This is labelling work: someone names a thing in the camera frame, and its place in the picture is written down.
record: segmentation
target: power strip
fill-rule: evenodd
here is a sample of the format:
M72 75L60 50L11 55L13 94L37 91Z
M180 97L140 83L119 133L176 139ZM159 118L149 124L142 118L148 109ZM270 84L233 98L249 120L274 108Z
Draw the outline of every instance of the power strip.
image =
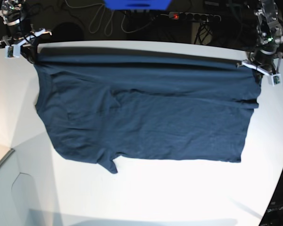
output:
M188 20L199 23L209 23L221 22L221 16L212 15L212 14L203 14L203 13L181 13L181 12L169 12L169 18L172 20Z

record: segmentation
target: metal bracket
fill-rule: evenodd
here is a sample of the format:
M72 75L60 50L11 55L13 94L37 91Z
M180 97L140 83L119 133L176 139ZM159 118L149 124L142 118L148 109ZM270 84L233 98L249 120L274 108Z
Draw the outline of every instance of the metal bracket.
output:
M279 61L278 61L278 65L277 65L277 69L275 70L275 73L271 73L265 70L264 68L262 68L261 66L255 65L250 60L241 61L241 63L237 64L237 67L245 66L245 67L248 67L250 69L260 72L261 74L267 76L268 83L270 85L275 86L275 85L282 83L282 76L281 76L281 73L279 73L279 67L280 67L282 56L283 56L282 54L279 54Z
M39 37L43 34L50 34L51 31L47 31L44 28L39 30L38 32L32 32L31 34L28 34L25 36L25 38L17 40L14 44L10 45L7 37L3 37L3 41L5 42L5 58L11 59L11 58L19 58L21 56L21 46L25 44L29 44L29 41Z

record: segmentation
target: white tabletop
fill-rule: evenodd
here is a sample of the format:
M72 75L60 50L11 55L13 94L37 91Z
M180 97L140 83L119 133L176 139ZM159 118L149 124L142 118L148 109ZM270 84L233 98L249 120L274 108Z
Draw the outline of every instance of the white tabletop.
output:
M237 50L179 43L42 45L70 46L246 58ZM23 58L4 59L3 52L0 49L0 145L15 148L21 171L34 177L40 211L59 212L63 225L94 218L177 226L192 222L202 226L260 223L283 169L282 85L272 87L263 79L259 108L250 121L241 163L119 157L115 160L118 173L113 175L100 165L68 161L55 152L33 106L39 89L33 65Z

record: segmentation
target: t-shirt sleeve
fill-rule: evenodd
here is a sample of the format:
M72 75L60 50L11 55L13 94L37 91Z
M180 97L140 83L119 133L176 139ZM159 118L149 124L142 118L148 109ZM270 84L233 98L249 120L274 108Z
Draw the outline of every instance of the t-shirt sleeve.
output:
M117 173L114 156L109 148L92 143L77 129L48 127L47 132L56 151L65 159L98 163L111 173Z

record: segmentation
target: t-shirt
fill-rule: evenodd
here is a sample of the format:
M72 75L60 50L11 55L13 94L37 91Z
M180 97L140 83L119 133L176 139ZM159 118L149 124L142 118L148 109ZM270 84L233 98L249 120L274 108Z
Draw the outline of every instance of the t-shirt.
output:
M39 55L36 110L65 159L117 173L118 156L240 162L260 84L234 63Z

